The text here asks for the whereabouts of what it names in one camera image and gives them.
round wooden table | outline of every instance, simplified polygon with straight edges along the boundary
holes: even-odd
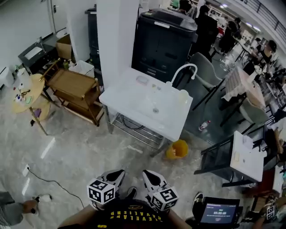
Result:
[[[13,100],[12,111],[14,113],[21,113],[21,112],[24,112],[26,110],[29,110],[32,114],[33,119],[37,122],[37,124],[39,125],[41,130],[43,130],[45,135],[47,135],[45,129],[43,128],[43,126],[41,125],[40,122],[47,118],[49,111],[50,111],[50,102],[52,102],[52,103],[54,103],[54,102],[42,94],[42,91],[45,87],[45,79],[43,78],[40,80],[41,77],[42,77],[41,74],[31,75],[32,87],[30,88],[30,92],[28,92],[26,95],[24,95],[25,98],[32,96],[31,102],[29,104],[20,104],[20,103],[16,102],[15,100]],[[36,100],[40,96],[43,97],[46,101],[41,102],[39,104],[35,104]],[[35,113],[33,110],[36,110],[38,108],[41,109],[41,114],[37,118],[35,116]]]

sink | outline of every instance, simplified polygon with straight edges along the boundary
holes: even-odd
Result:
[[[193,98],[185,90],[129,68],[120,84],[109,87],[100,101],[141,125],[176,141]]]

black and white sneaker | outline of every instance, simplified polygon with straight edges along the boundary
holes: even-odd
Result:
[[[135,199],[137,195],[137,188],[136,187],[130,187],[127,191],[126,199]]]
[[[198,192],[195,195],[195,198],[193,199],[193,205],[197,202],[202,202],[203,199],[204,199],[204,196],[203,196],[202,192]]]

white box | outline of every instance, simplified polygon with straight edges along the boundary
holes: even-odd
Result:
[[[151,203],[161,211],[174,207],[179,199],[175,187],[163,191],[154,192],[151,197]]]
[[[115,186],[95,178],[89,182],[87,190],[92,202],[105,204],[115,198]]]
[[[76,65],[69,67],[69,70],[94,78],[94,66],[84,62],[83,60],[76,62]]]

power outlet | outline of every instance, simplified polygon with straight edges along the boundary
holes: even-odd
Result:
[[[22,172],[22,174],[23,174],[24,177],[26,177],[26,176],[28,175],[28,173],[29,173],[28,168],[30,168],[30,167],[29,167],[29,165],[27,164],[26,167],[24,168],[23,172]]]

